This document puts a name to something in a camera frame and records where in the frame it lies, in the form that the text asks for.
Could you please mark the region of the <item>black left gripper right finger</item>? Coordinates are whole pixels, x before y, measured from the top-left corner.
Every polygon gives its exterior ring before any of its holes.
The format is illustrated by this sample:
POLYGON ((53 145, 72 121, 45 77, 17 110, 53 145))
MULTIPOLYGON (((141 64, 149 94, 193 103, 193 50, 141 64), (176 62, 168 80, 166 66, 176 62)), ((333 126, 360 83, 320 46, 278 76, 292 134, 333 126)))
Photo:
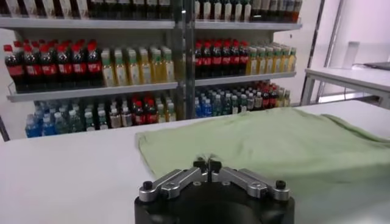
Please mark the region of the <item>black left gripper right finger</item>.
POLYGON ((212 182, 233 183, 253 198, 271 197, 276 201, 288 201, 290 189, 283 180, 272 181, 249 169, 235 170, 219 161, 209 161, 209 177, 212 182))

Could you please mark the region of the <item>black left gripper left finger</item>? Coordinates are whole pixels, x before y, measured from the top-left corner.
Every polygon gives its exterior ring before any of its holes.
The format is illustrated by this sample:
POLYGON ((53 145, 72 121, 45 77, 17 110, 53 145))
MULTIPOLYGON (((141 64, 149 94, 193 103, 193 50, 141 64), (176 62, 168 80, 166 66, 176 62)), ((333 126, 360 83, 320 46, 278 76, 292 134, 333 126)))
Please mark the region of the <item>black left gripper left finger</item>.
POLYGON ((208 164, 204 160, 193 162, 187 170, 175 169, 155 181, 145 181, 139 188, 138 198, 143 202, 155 201, 158 197, 176 198, 192 182, 207 180, 208 164))

